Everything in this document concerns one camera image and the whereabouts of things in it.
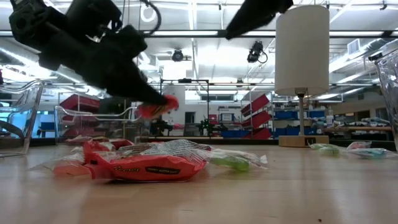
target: fluorescent light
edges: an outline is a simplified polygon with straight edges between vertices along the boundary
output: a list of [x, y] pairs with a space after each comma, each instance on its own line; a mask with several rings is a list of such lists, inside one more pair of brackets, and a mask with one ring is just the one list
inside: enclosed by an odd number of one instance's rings
[[[209, 91], [209, 94], [211, 94], [211, 95], [225, 95], [225, 94], [227, 94], [227, 95], [232, 95], [232, 94], [235, 94], [236, 93], [236, 90], [210, 90]], [[200, 94], [207, 94], [207, 91], [200, 91]]]
[[344, 94], [352, 94], [352, 93], [355, 93], [356, 91], [359, 91], [359, 90], [362, 90], [362, 89], [363, 89], [363, 88], [356, 88], [356, 89], [347, 91], [347, 92], [345, 92]]
[[186, 31], [156, 31], [152, 34], [153, 36], [201, 36], [201, 35], [218, 35], [217, 30], [186, 30]]
[[[355, 37], [379, 37], [381, 36], [383, 31], [330, 31], [329, 36], [330, 37], [347, 37], [350, 38], [351, 36]], [[152, 34], [152, 36], [218, 36], [218, 30], [160, 30], [156, 31]], [[243, 36], [266, 36], [266, 37], [275, 37], [276, 36], [276, 31], [274, 30], [257, 30], [257, 31], [250, 31], [246, 34], [243, 34]], [[391, 34], [393, 37], [398, 36], [398, 32], [393, 32]], [[11, 30], [3, 30], [0, 31], [0, 37], [12, 37], [12, 32]]]
[[1, 37], [12, 37], [12, 32], [11, 31], [0, 31], [0, 36]]
[[275, 36], [276, 31], [249, 31], [243, 35], [253, 35], [253, 36]]
[[330, 31], [329, 36], [375, 36], [378, 37], [383, 33], [383, 31]]
[[346, 83], [349, 81], [353, 81], [354, 79], [360, 77], [362, 74], [355, 74], [355, 75], [350, 75], [349, 77], [346, 77], [340, 81], [338, 81], [337, 83]]
[[325, 100], [325, 99], [329, 99], [329, 98], [335, 97], [337, 95], [338, 95], [337, 93], [324, 94], [324, 95], [318, 96], [317, 99]]

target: table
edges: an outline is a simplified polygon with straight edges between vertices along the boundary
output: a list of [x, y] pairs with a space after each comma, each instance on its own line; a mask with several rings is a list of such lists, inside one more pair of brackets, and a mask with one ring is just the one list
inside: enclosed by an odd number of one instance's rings
[[344, 137], [347, 139], [352, 139], [352, 132], [355, 131], [392, 131], [391, 127], [334, 127], [334, 128], [324, 128], [322, 129], [325, 133], [340, 133], [344, 134]]
[[219, 146], [266, 154], [269, 169], [208, 165], [192, 181], [106, 184], [26, 169], [66, 147], [0, 160], [2, 224], [396, 223], [398, 161], [320, 157], [310, 149]]

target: red shelf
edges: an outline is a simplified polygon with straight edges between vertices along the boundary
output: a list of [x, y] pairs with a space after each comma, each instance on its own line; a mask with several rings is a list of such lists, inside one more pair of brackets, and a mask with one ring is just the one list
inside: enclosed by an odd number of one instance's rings
[[[268, 128], [257, 128], [253, 131], [253, 139], [264, 140], [264, 139], [269, 139], [270, 137], [271, 137], [271, 133], [269, 132]], [[243, 138], [252, 139], [251, 133], [247, 134]]]
[[66, 100], [62, 101], [62, 103], [60, 103], [60, 106], [62, 106], [62, 108], [66, 110], [76, 111], [78, 109], [78, 101], [80, 101], [80, 111], [95, 113], [100, 107], [99, 100], [94, 100], [85, 96], [80, 96], [80, 99], [78, 100], [78, 95], [76, 94], [73, 94], [72, 96], [69, 96]]
[[[255, 99], [253, 102], [251, 102], [251, 110], [252, 113], [256, 112], [260, 108], [263, 108], [269, 103], [269, 100], [265, 94], [261, 95], [257, 99]], [[242, 115], [243, 116], [249, 116], [251, 114], [250, 112], [250, 103], [246, 105], [243, 109], [241, 109]]]
[[[268, 122], [270, 119], [271, 119], [271, 116], [266, 111], [255, 114], [252, 117], [252, 120], [253, 120], [252, 129], [258, 128], [260, 125]], [[251, 118], [248, 118], [247, 120], [243, 121], [243, 123], [242, 123], [243, 128], [250, 127], [250, 126], [251, 126]]]

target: acrylic container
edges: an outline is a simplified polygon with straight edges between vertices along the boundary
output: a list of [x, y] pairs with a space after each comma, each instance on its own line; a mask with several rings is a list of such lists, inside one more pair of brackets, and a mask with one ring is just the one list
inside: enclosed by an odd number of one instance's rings
[[395, 50], [375, 62], [380, 78], [380, 86], [386, 101], [386, 109], [398, 149], [398, 50]]
[[94, 114], [65, 110], [61, 106], [56, 106], [54, 109], [56, 141], [66, 143], [81, 136], [127, 139], [134, 143], [147, 142], [150, 123], [136, 118], [135, 112], [136, 108], [130, 107], [121, 114]]
[[0, 85], [0, 157], [28, 153], [44, 83]]

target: candy wrapper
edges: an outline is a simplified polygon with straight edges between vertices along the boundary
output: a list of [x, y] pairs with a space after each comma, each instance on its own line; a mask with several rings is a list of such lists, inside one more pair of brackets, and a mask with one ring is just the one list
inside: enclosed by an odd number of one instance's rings
[[109, 141], [109, 139], [106, 138], [106, 137], [93, 138], [93, 137], [90, 137], [90, 136], [81, 136], [81, 135], [79, 135], [77, 137], [74, 137], [73, 139], [65, 140], [65, 143], [70, 145], [70, 146], [81, 146], [81, 145], [83, 145], [84, 143], [86, 143], [86, 142], [88, 142], [90, 140], [98, 141], [98, 142], [108, 142]]
[[353, 142], [347, 148], [332, 144], [312, 144], [312, 149], [318, 150], [323, 156], [356, 155], [362, 159], [398, 158], [398, 154], [386, 149], [372, 149], [372, 142]]
[[159, 182], [189, 180], [208, 162], [238, 171], [249, 171], [253, 167], [265, 169], [267, 164], [266, 156], [214, 149], [187, 140], [124, 146], [119, 150], [111, 143], [88, 141], [83, 145], [83, 152], [52, 161], [52, 167], [43, 166], [65, 175], [89, 171], [93, 179]]

